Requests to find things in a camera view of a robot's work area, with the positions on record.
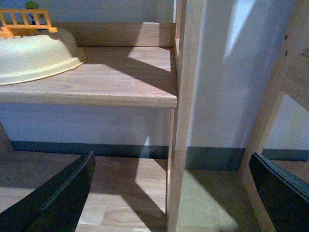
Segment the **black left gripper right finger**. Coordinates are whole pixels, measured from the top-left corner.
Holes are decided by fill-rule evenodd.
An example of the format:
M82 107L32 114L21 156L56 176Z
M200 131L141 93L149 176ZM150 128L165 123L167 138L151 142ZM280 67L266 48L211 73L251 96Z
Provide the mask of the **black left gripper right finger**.
M249 167L276 231L307 232L309 184L258 153L252 154Z

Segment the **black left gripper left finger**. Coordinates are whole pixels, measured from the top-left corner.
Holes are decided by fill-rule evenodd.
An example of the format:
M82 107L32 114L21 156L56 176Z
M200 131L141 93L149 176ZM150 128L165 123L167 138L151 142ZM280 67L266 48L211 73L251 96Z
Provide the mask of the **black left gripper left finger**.
M95 171L93 151L70 163L0 214L2 232L73 232Z

